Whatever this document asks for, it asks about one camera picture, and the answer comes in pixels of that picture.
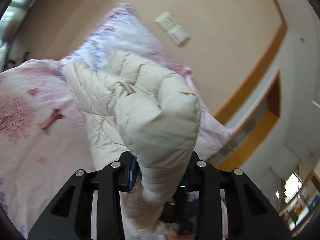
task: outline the pillow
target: pillow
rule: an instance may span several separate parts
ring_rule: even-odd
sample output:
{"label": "pillow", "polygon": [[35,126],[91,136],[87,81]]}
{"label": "pillow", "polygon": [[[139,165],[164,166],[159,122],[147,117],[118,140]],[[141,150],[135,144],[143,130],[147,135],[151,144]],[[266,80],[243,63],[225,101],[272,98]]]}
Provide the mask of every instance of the pillow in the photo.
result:
{"label": "pillow", "polygon": [[[141,24],[132,6],[127,2],[121,2],[112,9],[88,34],[84,43],[60,62],[65,66],[68,62],[84,61],[91,68],[101,70],[107,67],[108,58],[114,50],[133,52],[174,70],[186,79],[191,89],[200,97],[192,81],[191,69],[178,64],[162,43]],[[201,125],[194,150],[200,159],[207,160],[228,142],[232,131],[226,129],[210,114],[202,100],[200,103]]]}

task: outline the pink floral comforter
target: pink floral comforter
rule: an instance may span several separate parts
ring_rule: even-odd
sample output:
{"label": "pink floral comforter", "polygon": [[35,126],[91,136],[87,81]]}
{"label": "pink floral comforter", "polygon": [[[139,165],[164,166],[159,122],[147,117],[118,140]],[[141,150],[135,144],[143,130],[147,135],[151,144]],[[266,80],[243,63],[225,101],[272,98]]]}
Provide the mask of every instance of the pink floral comforter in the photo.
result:
{"label": "pink floral comforter", "polygon": [[[115,49],[137,53],[175,70],[196,92],[191,69],[172,58],[126,2],[110,11],[82,46],[60,62],[30,60],[0,74],[0,204],[25,237],[74,171],[94,170],[86,128],[62,77],[63,67],[69,61],[83,60],[99,70]],[[232,132],[210,115],[203,101],[201,111],[195,150],[207,159],[224,146]],[[223,203],[222,209],[226,225]]]}
{"label": "pink floral comforter", "polygon": [[0,74],[0,204],[25,237],[77,169],[93,171],[86,128],[59,67],[31,60]]}

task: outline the blue component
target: blue component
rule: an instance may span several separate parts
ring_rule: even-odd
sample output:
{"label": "blue component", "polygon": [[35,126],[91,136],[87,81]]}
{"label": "blue component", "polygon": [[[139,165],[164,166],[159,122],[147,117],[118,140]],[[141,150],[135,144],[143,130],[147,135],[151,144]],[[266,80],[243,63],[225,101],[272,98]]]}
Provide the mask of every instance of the blue component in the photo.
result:
{"label": "blue component", "polygon": [[315,199],[310,204],[310,209],[314,210],[320,202],[320,196],[316,196]]}
{"label": "blue component", "polygon": [[134,185],[136,184],[138,172],[139,172],[139,164],[137,162],[137,157],[134,157],[129,169],[128,188],[130,189],[130,191],[133,189]]}

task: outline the hand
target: hand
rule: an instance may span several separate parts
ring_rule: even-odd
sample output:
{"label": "hand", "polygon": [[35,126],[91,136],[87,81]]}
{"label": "hand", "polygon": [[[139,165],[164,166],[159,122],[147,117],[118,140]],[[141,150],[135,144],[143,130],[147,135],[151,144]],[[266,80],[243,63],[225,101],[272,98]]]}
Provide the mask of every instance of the hand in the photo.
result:
{"label": "hand", "polygon": [[193,240],[194,234],[186,234],[182,236],[178,236],[178,233],[176,230],[174,230],[172,227],[169,227],[169,234],[170,234],[170,240]]}

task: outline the beige wall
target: beige wall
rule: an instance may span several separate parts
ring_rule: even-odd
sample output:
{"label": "beige wall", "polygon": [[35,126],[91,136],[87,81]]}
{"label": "beige wall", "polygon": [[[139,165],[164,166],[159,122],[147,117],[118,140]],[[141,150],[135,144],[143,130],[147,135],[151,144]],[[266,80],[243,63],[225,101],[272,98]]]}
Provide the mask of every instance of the beige wall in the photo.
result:
{"label": "beige wall", "polygon": [[299,177],[302,181],[305,181],[310,173],[316,169],[319,156],[311,156],[306,160],[299,163]]}
{"label": "beige wall", "polygon": [[[19,40],[34,58],[61,59],[121,0],[38,0]],[[280,24],[272,0],[127,0],[138,17],[181,62],[214,113],[244,81]],[[182,48],[155,25],[171,12],[191,35]]]}
{"label": "beige wall", "polygon": [[318,177],[320,177],[320,161],[316,164],[314,172],[315,172],[315,174],[318,175]]}

